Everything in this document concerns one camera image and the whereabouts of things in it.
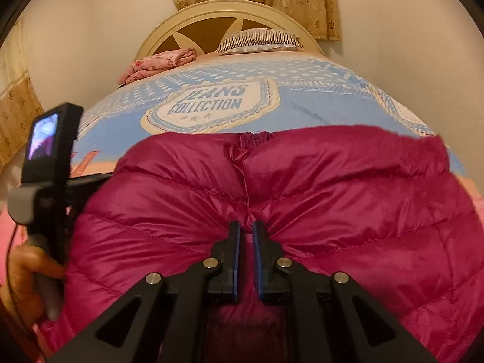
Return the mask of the person's left hand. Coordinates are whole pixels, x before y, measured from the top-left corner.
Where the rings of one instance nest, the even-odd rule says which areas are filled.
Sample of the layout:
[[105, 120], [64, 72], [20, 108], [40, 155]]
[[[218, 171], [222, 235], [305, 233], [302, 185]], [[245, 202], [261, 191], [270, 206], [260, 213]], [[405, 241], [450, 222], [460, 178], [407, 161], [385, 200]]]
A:
[[31, 330], [45, 311], [36, 275], [62, 280], [64, 268], [43, 249], [26, 244], [11, 251], [7, 265], [8, 280], [1, 286], [1, 302], [22, 329]]

